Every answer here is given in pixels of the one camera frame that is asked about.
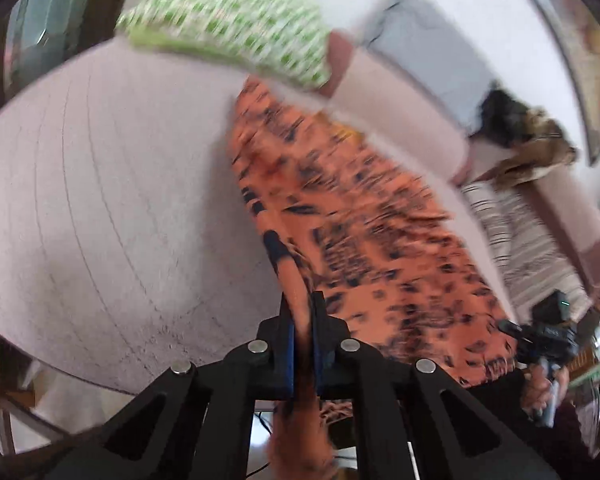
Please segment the person's right hand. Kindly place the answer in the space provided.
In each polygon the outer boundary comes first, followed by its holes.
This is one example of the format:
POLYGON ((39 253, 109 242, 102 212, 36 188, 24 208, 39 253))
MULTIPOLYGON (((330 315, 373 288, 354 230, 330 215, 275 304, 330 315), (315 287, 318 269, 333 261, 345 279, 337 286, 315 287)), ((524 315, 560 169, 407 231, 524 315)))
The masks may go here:
MULTIPOLYGON (((546 378, 546 374, 540 364, 532 364, 524 372, 524 388, 522 388, 520 405, 521 408, 531 415, 534 411, 545 410, 552 398, 552 381, 546 378)), ((569 370, 563 367, 554 373, 554 381, 558 385, 556 404, 559 405, 565 399, 569 385, 569 370)))

